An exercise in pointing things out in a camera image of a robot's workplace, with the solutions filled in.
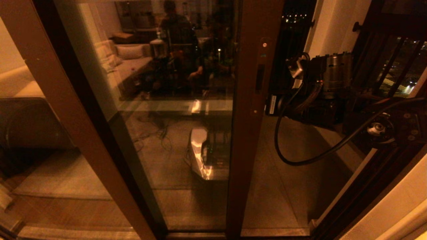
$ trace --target black cable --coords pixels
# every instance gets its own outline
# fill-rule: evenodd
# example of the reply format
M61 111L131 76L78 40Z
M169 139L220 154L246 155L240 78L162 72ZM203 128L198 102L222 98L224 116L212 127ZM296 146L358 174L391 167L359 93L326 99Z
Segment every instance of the black cable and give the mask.
M320 159L336 152L338 149L340 149L342 146L344 146L344 144L346 144L349 140L351 140L354 136L356 136L368 124L370 124L376 117L380 116L383 112L387 111L388 109L393 108L393 107L398 106L398 105L401 105L401 104L410 103L410 102L418 102L418 101L422 101L425 99L426 98L424 98L424 97L417 97L417 98L407 98L407 99L401 100L399 102L394 102L394 103L380 109L377 113L372 115L368 120L366 120L362 125L360 125L360 127L358 127L356 130L354 130L350 135L347 135L345 138L343 138L339 143L337 143L335 146L330 148L328 151L323 152L322 154L317 155L314 158L310 158L310 159L307 159L304 161L299 161L299 162L293 162L293 161L287 160L283 156L283 154L280 152L280 148L279 148L278 133L279 133L280 121L282 120L282 117L284 116L284 112L285 112L284 110L287 107L285 105L281 110L279 118L277 119L276 129L274 132L274 146L276 147L276 151L277 151L277 154L279 155L280 159L286 164L289 164L291 166L303 166L303 165L311 164L311 163L317 162Z

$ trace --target cable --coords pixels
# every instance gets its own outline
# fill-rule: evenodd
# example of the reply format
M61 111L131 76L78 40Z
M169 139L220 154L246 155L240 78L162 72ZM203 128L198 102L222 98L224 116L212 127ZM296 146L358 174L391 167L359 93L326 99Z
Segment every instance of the cable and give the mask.
M284 116L285 113L285 108L287 107L287 105L285 105L283 107L283 109L281 110L281 113L279 115L279 118L277 119L277 123L276 123L276 129L274 132L274 146L276 147L276 151L277 154L279 155L280 159L291 166L303 166L303 165L307 165L307 164L311 164L314 162L317 162L319 160L321 160L322 158L329 156L330 154L336 152L338 149L340 149L342 146L344 146L344 144L346 144L349 140L351 140L354 136L356 136L363 128L365 128L368 124L371 123L371 121L373 121L376 117L380 116L383 112L387 111L390 108L393 108L395 106L398 105L402 105L405 103L410 103L410 102L418 102L418 101L422 101L425 100L426 98L424 97L417 97L417 98L407 98L404 100L401 100L399 102L394 102L382 109L380 109L377 113L375 113L374 115L372 115L368 120L366 120L362 125L360 125L360 127L358 127L356 130L354 130L350 135L347 135L345 138L343 138L339 143L337 143L335 146L333 146L332 148L330 148L328 151L323 152L320 155L317 155L314 158L310 158L304 161L299 161L299 162L294 162L294 161L289 161L287 160L283 154L280 152L280 148L279 148L279 143L278 143L278 133L279 133L279 126L280 126L280 122L282 120L282 117Z

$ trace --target sofa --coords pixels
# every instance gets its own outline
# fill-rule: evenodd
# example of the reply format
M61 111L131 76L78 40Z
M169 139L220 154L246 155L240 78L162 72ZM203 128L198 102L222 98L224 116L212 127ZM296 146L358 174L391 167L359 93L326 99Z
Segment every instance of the sofa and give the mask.
M138 76L152 69L150 45L114 44L106 40L96 43L95 50L115 101L134 96L138 91Z

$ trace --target sliding glass door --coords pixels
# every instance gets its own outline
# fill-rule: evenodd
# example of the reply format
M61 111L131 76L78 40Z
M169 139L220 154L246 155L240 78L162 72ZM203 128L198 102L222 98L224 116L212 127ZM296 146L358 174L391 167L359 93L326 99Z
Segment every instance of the sliding glass door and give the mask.
M120 175L129 199L112 199L140 237L141 223L158 239L174 232L240 236L282 0L5 5L39 18L27 29L46 33L50 60L65 74L50 80L57 89L41 89L65 101L59 87L72 88L112 163L89 164L97 175L109 167ZM13 28L20 14L9 14ZM35 46L22 30L14 34L23 52ZM60 108L59 100L52 106ZM105 186L115 180L101 177Z

